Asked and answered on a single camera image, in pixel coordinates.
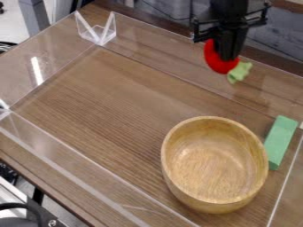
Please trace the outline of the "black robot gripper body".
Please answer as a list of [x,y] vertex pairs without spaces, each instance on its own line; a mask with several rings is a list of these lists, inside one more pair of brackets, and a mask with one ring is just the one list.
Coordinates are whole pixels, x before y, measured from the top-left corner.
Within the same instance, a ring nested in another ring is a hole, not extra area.
[[195,43],[214,39],[216,29],[235,31],[240,27],[260,27],[267,23],[271,3],[210,3],[198,16],[191,16]]

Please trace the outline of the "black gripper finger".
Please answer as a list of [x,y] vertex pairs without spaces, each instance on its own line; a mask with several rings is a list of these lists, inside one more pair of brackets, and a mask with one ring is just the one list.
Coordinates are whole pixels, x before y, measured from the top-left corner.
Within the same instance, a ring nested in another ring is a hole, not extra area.
[[232,59],[232,41],[232,32],[218,28],[214,35],[214,47],[222,61]]
[[235,31],[235,43],[234,43],[234,54],[232,54],[234,58],[239,56],[239,53],[243,49],[247,31],[248,31],[248,27],[240,27]]

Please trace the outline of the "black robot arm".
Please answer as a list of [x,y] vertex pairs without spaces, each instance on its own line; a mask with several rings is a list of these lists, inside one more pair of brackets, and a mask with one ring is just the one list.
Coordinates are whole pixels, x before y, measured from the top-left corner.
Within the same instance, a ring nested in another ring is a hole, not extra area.
[[270,0],[210,0],[204,11],[191,17],[194,42],[212,39],[220,60],[234,60],[243,50],[248,29],[266,25],[270,7]]

